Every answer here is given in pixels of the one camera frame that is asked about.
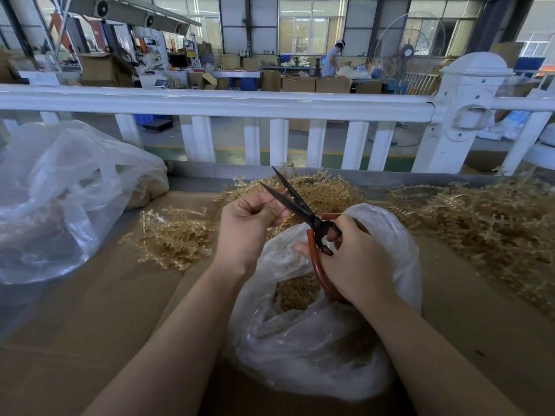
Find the green floor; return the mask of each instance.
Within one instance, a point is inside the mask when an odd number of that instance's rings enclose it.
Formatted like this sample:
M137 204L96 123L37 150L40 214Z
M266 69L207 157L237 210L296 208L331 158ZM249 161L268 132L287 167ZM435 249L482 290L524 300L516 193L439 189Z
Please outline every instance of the green floor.
M187 160L185 151L178 147L156 147L145 146L145 150L160 156L164 160ZM288 163L298 167L306 166L306 152L289 151ZM369 155L362 157L360 170L368 168ZM410 172L415 161L413 156L389 156L385 162L385 171L392 172ZM322 157L322 167L331 169L340 169L343 162L343 155L338 153L324 153ZM216 163L229 165L245 165L244 150L216 150ZM267 151L260 152L260 164L270 164L270 153Z

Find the forearm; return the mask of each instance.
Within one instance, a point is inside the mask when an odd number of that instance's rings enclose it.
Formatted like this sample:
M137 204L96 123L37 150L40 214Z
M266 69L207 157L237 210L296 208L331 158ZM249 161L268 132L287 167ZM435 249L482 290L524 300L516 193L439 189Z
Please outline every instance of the forearm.
M385 344L418 414L523 414L404 300L368 302L361 311Z
M229 273L210 267L84 415L196 414L242 286Z

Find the worker in light blue shirt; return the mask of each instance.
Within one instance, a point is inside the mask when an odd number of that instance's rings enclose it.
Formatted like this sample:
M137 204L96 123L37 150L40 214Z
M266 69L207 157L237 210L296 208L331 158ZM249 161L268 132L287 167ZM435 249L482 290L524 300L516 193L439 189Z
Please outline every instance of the worker in light blue shirt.
M337 57L343 51L344 47L345 41L340 39L335 44L335 47L330 49L330 52L326 55L326 62L323 63L322 77L335 77L336 73L339 71L339 60Z

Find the clear plastic bag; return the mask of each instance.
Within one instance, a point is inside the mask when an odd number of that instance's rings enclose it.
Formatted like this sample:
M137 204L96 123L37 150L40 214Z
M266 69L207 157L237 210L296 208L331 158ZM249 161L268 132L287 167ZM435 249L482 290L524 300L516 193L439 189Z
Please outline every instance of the clear plastic bag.
M418 247L406 228L392 213L368 204L345 213L389 251L397 293L420 312ZM293 250L296 241L306 242L307 229L306 223L290 227L264 246L256 273L235 303L224 354L276 390L347 401L375 396L391 384L395 372L377 335L364 332L371 329L355 307L332 302L322 289L305 311L281 312L274 301L279 281L312 271L310 261ZM362 350L355 343L362 343Z
M123 210L169 189L161 158L80 121L22 125L0 159L0 282L66 274Z

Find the scissor blade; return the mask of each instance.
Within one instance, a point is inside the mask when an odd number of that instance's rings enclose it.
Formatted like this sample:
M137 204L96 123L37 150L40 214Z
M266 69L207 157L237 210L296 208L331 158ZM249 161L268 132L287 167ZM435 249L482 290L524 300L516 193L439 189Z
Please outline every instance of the scissor blade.
M260 185L266 188L267 192L272 194L276 200L278 200L281 204L287 207L290 211L295 213L295 215L299 216L303 219L306 223L312 226L312 215L308 214L305 210L301 207L296 205L292 202L289 198L284 196L281 192L277 192L275 189L268 187L265 183L260 182Z
M293 188L291 186L291 184L289 183L289 181L287 179L285 179L285 177L278 172L278 170L272 166L272 169L274 170L274 172L276 173L277 177L279 178L279 180L281 181L281 183L283 184L283 186L285 188L287 188L287 191L289 192L289 194L293 197L293 200L295 201L295 204L297 204L298 206L301 206L302 208L305 209L305 211L312 215L313 212L312 210L310 210L310 207L308 204L305 203L305 201L302 199L301 195L299 195L299 193L295 190L295 188Z

